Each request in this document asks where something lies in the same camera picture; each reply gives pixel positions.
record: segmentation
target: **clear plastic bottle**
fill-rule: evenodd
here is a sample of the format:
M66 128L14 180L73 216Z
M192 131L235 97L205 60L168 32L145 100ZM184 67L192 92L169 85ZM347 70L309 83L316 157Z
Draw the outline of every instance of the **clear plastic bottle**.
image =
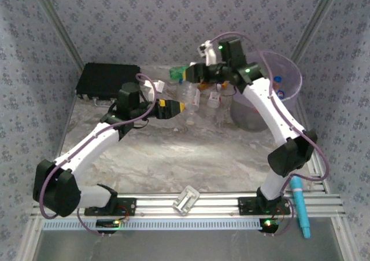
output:
M176 99L185 104L186 124L188 125L195 124L195 113L199 110L200 96L198 84L183 81L177 87Z

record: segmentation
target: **black box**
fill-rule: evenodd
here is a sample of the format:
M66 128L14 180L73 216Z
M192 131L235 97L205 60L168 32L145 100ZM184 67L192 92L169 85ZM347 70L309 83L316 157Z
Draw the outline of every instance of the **black box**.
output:
M122 84L139 82L135 77L137 73L140 73L140 67L136 65L88 63L77 84L77 96L99 100L116 99Z

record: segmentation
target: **clear plastic bowl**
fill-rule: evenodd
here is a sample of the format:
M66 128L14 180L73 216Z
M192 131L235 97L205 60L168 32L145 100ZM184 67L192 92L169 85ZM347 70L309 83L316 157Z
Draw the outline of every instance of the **clear plastic bowl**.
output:
M280 89L284 91L282 102L289 111L292 111L302 87L301 71L294 62L281 54L270 50L263 50L262 52L270 65L273 76L282 77L280 85ZM247 54L247 61L249 63L259 63L267 71L257 52ZM237 92L232 98L230 115L234 123L246 131L259 132L268 128L253 104L240 92Z

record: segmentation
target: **patterned wallpaper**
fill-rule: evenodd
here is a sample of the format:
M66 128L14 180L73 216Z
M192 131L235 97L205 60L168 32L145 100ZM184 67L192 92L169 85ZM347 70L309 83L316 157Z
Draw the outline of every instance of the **patterned wallpaper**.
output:
M52 0L84 62L189 63L230 31L290 56L319 0Z
M56 154L78 77L36 0L0 0L0 260L13 260L36 164Z
M370 0L335 0L299 63L309 120L330 159L360 254L370 260Z

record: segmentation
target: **small white object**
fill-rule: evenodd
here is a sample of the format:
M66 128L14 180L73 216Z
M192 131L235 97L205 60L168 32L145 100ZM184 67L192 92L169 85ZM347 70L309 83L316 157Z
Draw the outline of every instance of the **small white object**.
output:
M220 93L212 91L209 95L207 106L213 109L217 109L220 106L220 101Z
M179 197L173 201L172 208L185 216L201 194L192 186L187 186Z
M199 108L199 101L201 99L201 91L199 89L196 89L195 90L195 96L194 96L194 100L193 100L193 105L197 107L197 109Z
M198 47L198 53L201 57L206 58L207 66L217 63L217 56L213 50L213 45L210 40L207 40L206 42L204 42L202 45Z
M150 88L149 92L148 92L148 101L153 101L154 100L154 90L153 90L153 87L151 85L151 83L146 80L144 82L144 86ZM157 81L157 82L154 82L154 86L156 87L156 91L158 93L162 93L163 92L163 89L164 89L164 82L162 82L161 80Z

